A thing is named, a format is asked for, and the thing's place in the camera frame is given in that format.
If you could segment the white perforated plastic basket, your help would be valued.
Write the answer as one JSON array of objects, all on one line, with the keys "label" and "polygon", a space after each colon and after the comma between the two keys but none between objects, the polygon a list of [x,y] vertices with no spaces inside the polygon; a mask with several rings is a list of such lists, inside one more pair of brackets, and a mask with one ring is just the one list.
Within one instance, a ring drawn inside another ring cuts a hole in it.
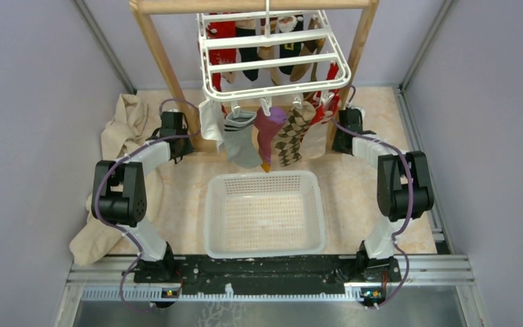
[{"label": "white perforated plastic basket", "polygon": [[211,258],[314,255],[326,241],[319,182],[308,170],[221,174],[208,183],[204,248]]}]

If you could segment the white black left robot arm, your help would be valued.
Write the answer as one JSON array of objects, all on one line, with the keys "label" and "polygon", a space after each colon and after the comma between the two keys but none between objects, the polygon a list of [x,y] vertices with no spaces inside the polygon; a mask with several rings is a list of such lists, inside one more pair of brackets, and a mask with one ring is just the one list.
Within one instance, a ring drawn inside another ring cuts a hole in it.
[{"label": "white black left robot arm", "polygon": [[170,244],[148,218],[145,178],[169,161],[178,163],[193,151],[184,113],[160,114],[161,125],[138,149],[95,166],[91,210],[94,218],[118,230],[137,250],[132,270],[161,282],[172,280],[177,264]]}]

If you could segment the grey striped sock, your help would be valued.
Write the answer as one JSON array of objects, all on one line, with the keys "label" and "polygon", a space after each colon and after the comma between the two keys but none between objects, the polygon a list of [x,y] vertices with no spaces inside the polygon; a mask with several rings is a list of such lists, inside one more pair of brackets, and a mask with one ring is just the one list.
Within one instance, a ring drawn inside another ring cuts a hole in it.
[{"label": "grey striped sock", "polygon": [[257,114],[250,111],[229,113],[223,126],[223,144],[227,160],[241,168],[252,169],[262,164],[253,145],[252,132]]}]

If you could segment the maroon purple sock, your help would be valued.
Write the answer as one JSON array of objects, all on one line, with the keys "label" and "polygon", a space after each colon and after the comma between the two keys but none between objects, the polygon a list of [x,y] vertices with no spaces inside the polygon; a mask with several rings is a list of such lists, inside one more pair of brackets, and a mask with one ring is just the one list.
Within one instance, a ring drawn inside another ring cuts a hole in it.
[{"label": "maroon purple sock", "polygon": [[271,170],[272,140],[282,129],[287,120],[286,112],[277,106],[270,108],[270,115],[266,116],[263,109],[257,111],[254,126],[258,130],[258,153],[261,157],[261,168],[265,172]]}]

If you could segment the brown argyle sock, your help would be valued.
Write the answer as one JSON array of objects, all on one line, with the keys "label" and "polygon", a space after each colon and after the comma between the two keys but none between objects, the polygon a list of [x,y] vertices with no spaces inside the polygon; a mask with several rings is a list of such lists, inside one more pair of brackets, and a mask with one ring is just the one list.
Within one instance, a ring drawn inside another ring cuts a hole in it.
[{"label": "brown argyle sock", "polygon": [[301,142],[315,115],[316,109],[310,102],[302,102],[301,108],[291,107],[284,125],[272,141],[281,167],[301,160]]}]

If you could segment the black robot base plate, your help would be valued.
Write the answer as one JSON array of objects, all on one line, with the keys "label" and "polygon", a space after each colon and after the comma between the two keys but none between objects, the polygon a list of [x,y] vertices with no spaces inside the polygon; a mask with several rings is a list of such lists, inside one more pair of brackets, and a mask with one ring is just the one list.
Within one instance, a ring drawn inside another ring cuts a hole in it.
[{"label": "black robot base plate", "polygon": [[213,259],[207,255],[175,257],[171,277],[134,272],[136,283],[178,283],[181,293],[222,294],[231,285],[238,295],[341,294],[346,283],[399,282],[393,257],[387,270],[362,273],[358,255],[295,255],[271,258]]}]

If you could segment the wooden hanger rack frame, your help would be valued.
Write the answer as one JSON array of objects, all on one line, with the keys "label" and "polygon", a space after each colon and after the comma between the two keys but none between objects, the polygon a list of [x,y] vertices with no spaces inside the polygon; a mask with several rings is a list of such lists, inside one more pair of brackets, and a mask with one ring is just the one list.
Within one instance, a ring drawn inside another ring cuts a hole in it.
[{"label": "wooden hanger rack frame", "polygon": [[[198,21],[198,38],[196,43],[199,50],[198,62],[202,71],[202,93],[204,96],[221,103],[231,104],[257,100],[262,108],[268,108],[270,101],[274,97],[326,91],[328,89],[340,89],[340,98],[345,100],[349,91],[349,85],[357,72],[378,4],[378,1],[130,1],[129,6],[172,96],[179,97],[181,101],[185,100],[185,95],[152,17],[154,15],[196,14]],[[351,51],[349,56],[344,58],[335,34],[331,30],[325,11],[350,9],[359,9],[361,14],[355,30]],[[209,22],[257,18],[264,18],[266,21],[269,21],[274,16],[296,15],[306,12],[314,12],[318,15],[322,23],[320,29],[291,32],[284,36],[271,34],[268,29],[262,35],[250,37],[209,39],[206,36],[206,24]],[[299,59],[271,59],[256,61],[252,64],[228,63],[213,65],[209,61],[209,52],[211,50],[277,46],[286,42],[304,42],[320,39],[330,42],[334,51],[326,54],[312,54]],[[214,74],[325,61],[338,65],[338,75],[333,80],[228,92],[219,91],[213,86]]]}]

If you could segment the white plastic clip hanger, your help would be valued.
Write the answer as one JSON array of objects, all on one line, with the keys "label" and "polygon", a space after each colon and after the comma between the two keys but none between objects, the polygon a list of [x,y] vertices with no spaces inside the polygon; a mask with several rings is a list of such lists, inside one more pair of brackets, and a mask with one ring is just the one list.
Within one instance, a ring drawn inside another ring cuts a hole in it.
[{"label": "white plastic clip hanger", "polygon": [[[302,31],[308,31],[313,29],[320,29],[322,23],[318,18],[318,15],[314,12],[306,12],[303,15],[304,17],[304,28]],[[256,20],[257,29],[256,36],[262,35],[266,29],[270,31],[271,34],[275,35],[288,35],[290,33],[280,33],[278,29],[278,18],[282,16],[295,16],[293,14],[285,14],[280,16],[274,16],[269,21],[266,21],[264,18],[251,19]],[[236,37],[236,21],[225,21],[225,22],[209,22],[206,24],[206,36],[209,39],[221,39],[224,37]],[[309,40],[301,42],[302,49],[300,54],[297,57],[292,57],[299,59],[300,57],[305,57],[309,55],[320,55],[326,54],[328,52],[333,52],[333,48],[330,42],[325,39],[320,40]],[[279,46],[261,46],[257,47],[258,55],[260,61],[266,61],[271,59],[281,59],[279,57]],[[211,50],[209,52],[210,63],[213,65],[219,64],[228,64],[228,63],[243,63],[240,58],[239,49],[227,49],[227,50]],[[323,80],[333,80],[338,75],[338,65],[336,63],[318,62],[318,63],[305,63],[293,65],[293,70],[290,76],[283,74],[278,67],[269,67],[266,69],[259,69],[259,76],[256,81],[250,81],[243,74],[244,70],[237,72],[223,72],[222,74],[214,74],[213,76],[213,86],[219,91],[228,92],[228,91],[244,91],[251,90],[256,88],[266,88],[273,86],[288,85],[291,86],[296,83],[304,82],[316,82]],[[297,98],[300,98],[303,94],[307,92],[292,95]],[[238,109],[239,103],[231,104],[233,110]]]}]

